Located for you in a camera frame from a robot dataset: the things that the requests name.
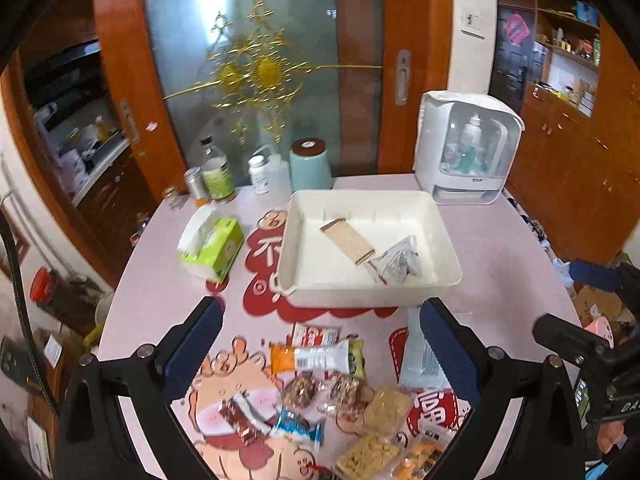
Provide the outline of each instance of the white plastic tray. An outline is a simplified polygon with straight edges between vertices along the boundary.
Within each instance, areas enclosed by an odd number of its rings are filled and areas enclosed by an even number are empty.
[[[364,264],[356,266],[320,228],[346,218],[380,256],[415,235],[420,278],[402,285],[376,283]],[[276,283],[293,306],[415,306],[456,285],[462,270],[436,203],[423,191],[303,190],[289,203],[289,218]]]

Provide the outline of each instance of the frosted glass panel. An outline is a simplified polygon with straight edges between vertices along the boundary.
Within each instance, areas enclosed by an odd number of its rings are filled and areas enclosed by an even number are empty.
[[[187,165],[200,164],[198,141],[213,136],[229,157],[236,184],[247,184],[247,160],[260,146],[273,143],[286,156],[294,140],[319,137],[334,175],[350,172],[345,149],[364,161],[365,173],[373,173],[377,147],[345,146],[350,132],[341,112],[372,116],[369,144],[377,142],[382,70],[318,68],[346,64],[338,51],[342,16],[336,0],[258,1],[145,0],[163,94],[211,85],[165,101]],[[366,60],[372,66],[382,64],[382,0],[374,1],[374,54]],[[342,70],[373,71],[373,81],[360,89],[360,97],[373,101],[368,110],[341,111]]]

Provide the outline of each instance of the pink tablecloth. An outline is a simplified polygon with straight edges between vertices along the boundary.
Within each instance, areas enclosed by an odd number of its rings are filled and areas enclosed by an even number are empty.
[[[339,178],[343,189],[418,189],[412,174]],[[242,450],[215,414],[220,400],[247,390],[252,404],[265,418],[273,414],[278,388],[289,376],[270,374],[268,345],[285,342],[292,324],[339,326],[341,335],[364,340],[366,373],[373,387],[395,383],[406,338],[403,309],[297,309],[270,287],[282,235],[280,222],[258,222],[270,210],[285,205],[256,196],[249,188],[223,206],[239,218],[247,242],[218,294],[226,305],[222,331],[209,352],[210,363],[194,378],[184,399],[172,404],[190,439],[220,478],[231,480],[311,480],[309,465],[330,466],[355,441],[357,429],[343,418],[325,423],[320,451],[297,447],[282,438],[268,438],[252,452]],[[566,291],[535,237],[504,197],[491,206],[443,206],[444,223],[463,270],[462,282],[442,295],[459,312],[458,319],[473,328],[485,345],[501,346],[514,358],[542,360],[548,352],[531,336],[533,321],[551,312],[578,324]],[[157,343],[174,324],[183,322],[209,291],[178,263],[175,247],[194,207],[171,211],[163,203],[134,251],[116,291],[102,343],[101,360],[129,356],[142,343]],[[575,379],[575,371],[570,371]],[[143,465],[163,478],[150,451],[133,407],[121,401],[133,443]],[[478,477],[492,473],[507,443],[519,402],[512,402],[502,429]],[[468,410],[452,391],[424,392],[399,434],[406,442],[420,418],[456,428]],[[310,420],[317,413],[307,414]]]

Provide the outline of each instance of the light switch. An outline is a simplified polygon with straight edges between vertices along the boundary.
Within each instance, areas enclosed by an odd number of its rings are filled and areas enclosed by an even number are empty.
[[[460,30],[484,38],[480,9],[471,4],[461,4],[460,6]]]

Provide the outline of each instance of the teal canister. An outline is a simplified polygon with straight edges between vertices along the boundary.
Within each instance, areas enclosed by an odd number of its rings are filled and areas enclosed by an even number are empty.
[[[331,177],[326,143],[322,139],[307,137],[298,139],[289,151],[293,191],[301,189],[331,189]]]

